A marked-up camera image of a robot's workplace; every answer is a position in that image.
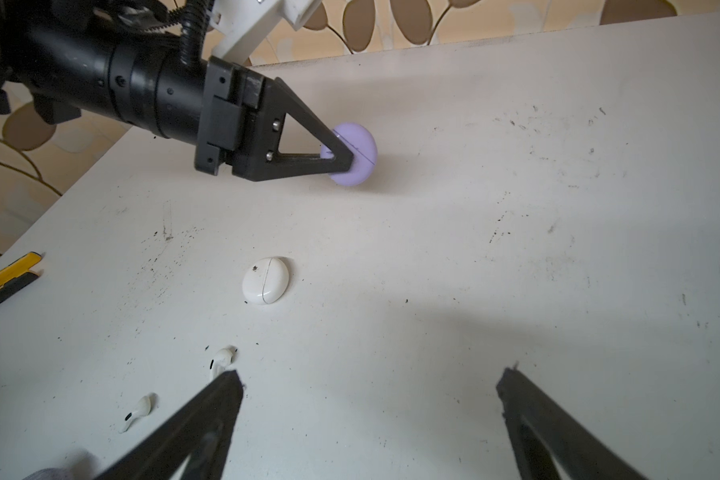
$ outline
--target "brown leaf pattern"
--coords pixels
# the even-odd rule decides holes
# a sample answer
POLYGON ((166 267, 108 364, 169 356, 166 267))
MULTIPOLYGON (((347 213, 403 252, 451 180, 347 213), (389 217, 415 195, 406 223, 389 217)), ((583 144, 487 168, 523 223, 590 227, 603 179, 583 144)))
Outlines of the brown leaf pattern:
POLYGON ((427 0, 390 0, 392 16, 403 36, 414 45, 422 45, 432 34, 432 9, 427 0))
POLYGON ((29 102, 14 111, 3 125, 3 140, 19 150, 34 150, 54 136, 56 125, 48 125, 29 102))
POLYGON ((466 8, 478 2, 480 2, 480 0, 448 0, 448 4, 453 8, 466 8))
POLYGON ((667 0, 606 0, 600 24, 675 16, 677 10, 667 0))
POLYGON ((376 5, 373 0, 352 0, 344 8, 342 26, 350 50, 362 52, 371 43, 376 22, 376 5))
POLYGON ((319 32, 325 29, 327 26, 328 14, 326 13, 326 7, 324 7, 323 4, 320 4, 320 6, 317 7, 317 10, 315 10, 315 13, 313 13, 312 16, 309 17, 307 23, 304 24, 304 28, 306 28, 307 30, 319 32))

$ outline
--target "black mounting bracket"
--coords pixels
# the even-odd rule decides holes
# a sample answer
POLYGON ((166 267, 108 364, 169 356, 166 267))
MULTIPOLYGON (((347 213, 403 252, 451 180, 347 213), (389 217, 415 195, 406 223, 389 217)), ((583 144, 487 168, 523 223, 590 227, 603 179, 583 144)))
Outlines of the black mounting bracket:
POLYGON ((82 111, 64 102, 53 100, 42 94, 32 95, 34 110, 48 125, 62 124, 68 120, 75 120, 82 115, 82 111))
POLYGON ((242 402, 237 372, 224 372, 95 480, 219 480, 242 402))
POLYGON ((504 370, 496 391, 522 480, 646 480, 518 370, 504 370))
POLYGON ((353 155, 280 78, 211 57, 202 91, 195 168, 218 175, 221 163, 248 180, 345 172, 353 155), (333 153, 284 154, 278 149, 286 114, 333 153))

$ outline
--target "black cable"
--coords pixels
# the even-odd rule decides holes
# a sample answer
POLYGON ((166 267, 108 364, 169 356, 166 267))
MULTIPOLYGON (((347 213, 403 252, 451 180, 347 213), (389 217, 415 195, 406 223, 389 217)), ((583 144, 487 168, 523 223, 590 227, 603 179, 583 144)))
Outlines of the black cable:
POLYGON ((179 63, 187 70, 200 66, 202 43, 208 30, 208 13, 213 0, 187 0, 181 13, 179 63))

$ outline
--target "leaf pattern wallpaper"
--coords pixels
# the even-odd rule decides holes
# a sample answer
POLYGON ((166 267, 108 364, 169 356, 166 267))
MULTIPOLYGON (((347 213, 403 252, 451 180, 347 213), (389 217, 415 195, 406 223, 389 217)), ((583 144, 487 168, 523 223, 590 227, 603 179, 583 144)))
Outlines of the leaf pattern wallpaper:
MULTIPOLYGON (((183 1, 163 0, 169 7, 183 1)), ((381 52, 720 10, 720 0, 323 0, 294 32, 280 21, 252 65, 381 52)), ((206 57, 221 40, 206 37, 206 57)), ((50 126, 29 91, 6 84, 13 113, 0 115, 0 255, 127 131, 89 112, 50 126)))

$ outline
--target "black cylindrical motor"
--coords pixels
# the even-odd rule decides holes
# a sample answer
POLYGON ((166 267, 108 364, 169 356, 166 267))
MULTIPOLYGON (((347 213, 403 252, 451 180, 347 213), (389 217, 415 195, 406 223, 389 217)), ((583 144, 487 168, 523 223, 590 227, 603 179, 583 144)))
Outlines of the black cylindrical motor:
POLYGON ((77 32, 25 13, 4 41, 13 79, 33 94, 195 144, 206 66, 184 68, 179 38, 115 32, 94 18, 77 32))

